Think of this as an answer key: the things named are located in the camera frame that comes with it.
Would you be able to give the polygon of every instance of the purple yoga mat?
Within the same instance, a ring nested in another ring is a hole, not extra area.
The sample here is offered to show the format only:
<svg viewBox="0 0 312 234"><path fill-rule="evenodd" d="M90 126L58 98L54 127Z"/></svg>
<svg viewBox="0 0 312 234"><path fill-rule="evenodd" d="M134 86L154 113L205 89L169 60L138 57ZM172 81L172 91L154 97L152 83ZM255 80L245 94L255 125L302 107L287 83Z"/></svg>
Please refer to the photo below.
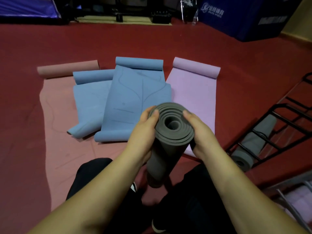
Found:
<svg viewBox="0 0 312 234"><path fill-rule="evenodd" d="M195 113L215 132L216 78L220 67L175 57L167 83L172 101ZM191 147L185 153L194 157Z"/></svg>

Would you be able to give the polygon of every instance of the gray yoga mat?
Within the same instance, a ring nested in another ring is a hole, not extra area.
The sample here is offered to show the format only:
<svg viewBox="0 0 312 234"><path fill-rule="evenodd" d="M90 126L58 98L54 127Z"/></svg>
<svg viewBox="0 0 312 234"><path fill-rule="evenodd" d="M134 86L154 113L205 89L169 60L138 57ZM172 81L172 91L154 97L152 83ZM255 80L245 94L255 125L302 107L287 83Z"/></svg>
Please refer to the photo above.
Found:
<svg viewBox="0 0 312 234"><path fill-rule="evenodd" d="M185 108L180 104L162 103L155 109L159 110L159 120L155 127L152 155L147 161L147 181L151 187L158 188L163 185L194 138L194 130L183 117Z"/></svg>
<svg viewBox="0 0 312 234"><path fill-rule="evenodd" d="M274 116L268 115L255 126L254 130L268 137L271 134L276 121L277 120ZM254 155L258 156L265 144L265 141L251 132L246 135L241 144L254 153ZM232 153L231 158L244 172L250 170L254 164L254 158L245 152L240 146L238 146Z"/></svg>

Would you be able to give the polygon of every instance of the hand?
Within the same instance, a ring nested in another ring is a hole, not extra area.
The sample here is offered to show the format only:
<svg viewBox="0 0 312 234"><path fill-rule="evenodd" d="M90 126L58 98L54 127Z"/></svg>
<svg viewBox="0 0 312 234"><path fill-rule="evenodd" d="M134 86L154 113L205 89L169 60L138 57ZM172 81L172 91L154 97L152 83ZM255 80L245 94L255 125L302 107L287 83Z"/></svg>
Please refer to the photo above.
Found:
<svg viewBox="0 0 312 234"><path fill-rule="evenodd" d="M134 127L126 147L128 153L143 158L143 163L151 157L151 147L155 139L155 126L158 122L159 111L154 110L153 115L149 118L149 112L154 107L151 106L142 113L140 121Z"/></svg>
<svg viewBox="0 0 312 234"><path fill-rule="evenodd" d="M194 128L196 145L193 148L193 153L196 157L203 160L205 155L209 154L212 149L220 147L220 144L212 130L198 116L189 113L187 110L183 111L183 116Z"/></svg>

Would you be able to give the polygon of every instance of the yellow wall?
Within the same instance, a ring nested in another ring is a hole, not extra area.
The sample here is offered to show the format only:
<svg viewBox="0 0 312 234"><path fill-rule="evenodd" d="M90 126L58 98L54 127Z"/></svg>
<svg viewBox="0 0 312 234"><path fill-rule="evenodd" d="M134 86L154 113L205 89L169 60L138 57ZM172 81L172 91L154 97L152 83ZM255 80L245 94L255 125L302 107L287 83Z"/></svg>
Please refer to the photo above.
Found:
<svg viewBox="0 0 312 234"><path fill-rule="evenodd" d="M282 33L312 42L312 0L302 0Z"/></svg>

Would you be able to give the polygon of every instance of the black pants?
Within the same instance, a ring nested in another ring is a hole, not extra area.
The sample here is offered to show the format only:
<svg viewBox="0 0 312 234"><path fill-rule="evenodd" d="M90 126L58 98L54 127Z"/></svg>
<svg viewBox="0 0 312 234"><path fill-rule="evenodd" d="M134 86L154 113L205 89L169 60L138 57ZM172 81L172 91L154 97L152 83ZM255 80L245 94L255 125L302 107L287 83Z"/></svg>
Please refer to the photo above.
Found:
<svg viewBox="0 0 312 234"><path fill-rule="evenodd" d="M77 171L66 199L76 194L112 160L97 158ZM153 214L147 212L137 193L129 189L104 233L141 233L154 226L170 233L236 233L206 167L200 164L161 200Z"/></svg>

